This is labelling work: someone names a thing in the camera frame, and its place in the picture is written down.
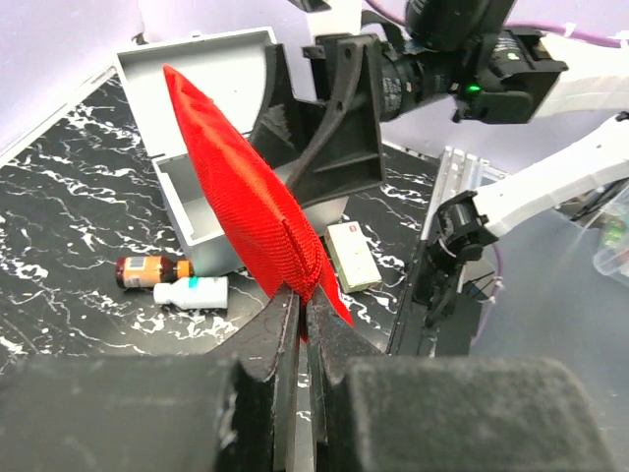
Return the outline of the red first aid pouch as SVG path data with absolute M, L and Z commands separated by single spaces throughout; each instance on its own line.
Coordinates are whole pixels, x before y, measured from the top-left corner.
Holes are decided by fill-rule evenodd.
M 350 324 L 334 269 L 291 192 L 211 98 L 173 67 L 163 74 L 205 199 L 255 281 L 267 296 L 287 284 L 303 305 L 322 289 Z

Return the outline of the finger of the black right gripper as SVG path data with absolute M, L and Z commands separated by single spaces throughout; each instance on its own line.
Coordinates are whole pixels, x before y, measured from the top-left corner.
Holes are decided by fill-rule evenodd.
M 294 96 L 283 44 L 265 47 L 266 79 L 250 144 L 270 167 L 298 159 L 314 136 L 324 104 Z
M 325 110 L 287 187 L 301 206 L 311 207 L 383 181 L 381 43 L 375 34 L 323 35 L 303 52 Z

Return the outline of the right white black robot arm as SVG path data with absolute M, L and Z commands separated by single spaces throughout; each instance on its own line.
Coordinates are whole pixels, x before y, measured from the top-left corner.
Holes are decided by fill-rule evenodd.
M 380 124 L 446 97 L 455 121 L 525 124 L 572 111 L 628 104 L 628 47 L 507 24 L 508 1 L 411 1 L 384 37 L 347 32 L 307 47 L 317 93 L 295 98 L 284 48 L 265 51 L 266 84 L 251 134 L 303 207 L 370 189 L 383 179 Z M 585 138 L 477 191 L 456 191 L 436 210 L 416 297 L 427 323 L 445 318 L 464 265 L 532 216 L 628 174 L 628 122 L 605 121 Z

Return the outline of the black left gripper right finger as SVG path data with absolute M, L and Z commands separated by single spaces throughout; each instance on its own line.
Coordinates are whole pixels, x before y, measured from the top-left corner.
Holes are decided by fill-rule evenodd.
M 581 385 L 548 359 L 388 356 L 306 309 L 318 471 L 612 471 Z

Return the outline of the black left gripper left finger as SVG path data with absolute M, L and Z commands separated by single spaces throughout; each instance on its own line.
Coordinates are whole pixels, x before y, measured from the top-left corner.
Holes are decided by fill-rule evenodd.
M 284 471 L 300 302 L 282 289 L 199 355 L 52 357 L 1 385 L 5 471 Z

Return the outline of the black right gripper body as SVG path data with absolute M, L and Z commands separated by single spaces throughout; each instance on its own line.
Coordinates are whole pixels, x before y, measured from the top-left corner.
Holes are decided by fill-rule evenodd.
M 455 123 L 527 123 L 565 70 L 537 29 L 506 26 L 511 0 L 409 1 L 404 18 L 377 16 L 380 119 L 451 96 Z

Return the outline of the brown orange cap bottle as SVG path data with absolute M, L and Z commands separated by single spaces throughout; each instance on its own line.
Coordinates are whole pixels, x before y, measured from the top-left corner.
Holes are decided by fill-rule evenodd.
M 171 261 L 162 256 L 125 257 L 116 264 L 117 285 L 123 289 L 152 288 L 195 275 L 188 260 Z

